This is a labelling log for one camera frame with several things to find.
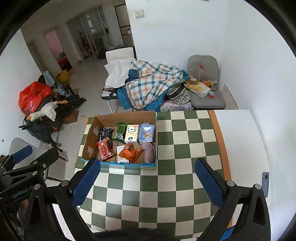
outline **orange stripe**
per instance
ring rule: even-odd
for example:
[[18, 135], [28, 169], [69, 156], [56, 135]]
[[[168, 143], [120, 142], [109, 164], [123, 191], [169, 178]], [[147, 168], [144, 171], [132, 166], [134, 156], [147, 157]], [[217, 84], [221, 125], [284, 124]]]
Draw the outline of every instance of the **orange stripe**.
[[[211, 117], [213, 126], [214, 126], [214, 131], [216, 134], [216, 139], [220, 148], [220, 154], [221, 154], [221, 162], [223, 166], [223, 172], [224, 172], [224, 178], [225, 180], [231, 180], [231, 173], [230, 173], [230, 167], [229, 167], [229, 161], [228, 161], [228, 156], [227, 156], [227, 151], [224, 143], [224, 139], [222, 136], [222, 132], [216, 117], [216, 114], [213, 110], [208, 110], [208, 113]], [[232, 226], [232, 218], [230, 220], [230, 223], [228, 224], [227, 228], [230, 228]]]

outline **green snack package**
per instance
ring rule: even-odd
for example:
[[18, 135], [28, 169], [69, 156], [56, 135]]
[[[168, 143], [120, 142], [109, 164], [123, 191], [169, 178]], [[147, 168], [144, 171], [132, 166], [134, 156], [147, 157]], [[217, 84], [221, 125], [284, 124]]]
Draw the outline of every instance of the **green snack package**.
[[111, 141], [117, 141], [117, 142], [121, 142], [121, 143], [125, 144], [124, 137], [126, 135], [126, 127], [127, 127], [127, 125], [131, 125], [131, 122], [129, 122], [129, 123], [118, 122], [117, 125], [118, 125], [117, 131]]

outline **light switch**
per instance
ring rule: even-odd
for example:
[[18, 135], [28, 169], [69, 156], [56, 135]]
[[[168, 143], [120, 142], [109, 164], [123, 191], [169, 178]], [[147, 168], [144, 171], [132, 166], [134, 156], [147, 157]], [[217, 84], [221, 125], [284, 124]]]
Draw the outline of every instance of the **light switch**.
[[144, 10], [140, 9], [140, 10], [135, 11], [135, 16], [136, 16], [136, 18], [144, 18], [145, 17]]

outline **blue gripper pad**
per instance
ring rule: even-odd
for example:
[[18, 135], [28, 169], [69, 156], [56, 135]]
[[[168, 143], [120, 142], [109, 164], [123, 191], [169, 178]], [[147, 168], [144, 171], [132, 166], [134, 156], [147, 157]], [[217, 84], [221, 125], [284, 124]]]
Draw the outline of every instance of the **blue gripper pad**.
[[76, 187], [72, 190], [72, 205], [75, 208], [83, 204], [89, 190], [93, 186], [94, 181], [100, 173], [101, 163], [96, 158], [90, 166], [86, 164], [86, 166], [79, 172], [84, 172], [85, 168], [87, 169], [86, 172], [84, 173], [83, 177], [78, 181]]
[[221, 208], [223, 205], [223, 194], [214, 177], [199, 159], [196, 160], [194, 168], [195, 174], [200, 180], [213, 205]]
[[20, 163], [22, 160], [27, 158], [32, 153], [33, 148], [31, 146], [26, 146], [12, 155], [12, 162], [15, 164]]

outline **plaid blanket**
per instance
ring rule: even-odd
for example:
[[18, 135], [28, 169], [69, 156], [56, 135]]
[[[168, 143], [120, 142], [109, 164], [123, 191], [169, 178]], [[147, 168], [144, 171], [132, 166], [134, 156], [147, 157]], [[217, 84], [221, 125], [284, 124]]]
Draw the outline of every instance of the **plaid blanket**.
[[138, 70], [139, 78], [126, 83], [125, 89], [135, 109], [143, 109], [183, 78], [183, 72], [175, 66], [145, 61], [133, 61], [131, 64], [131, 69]]

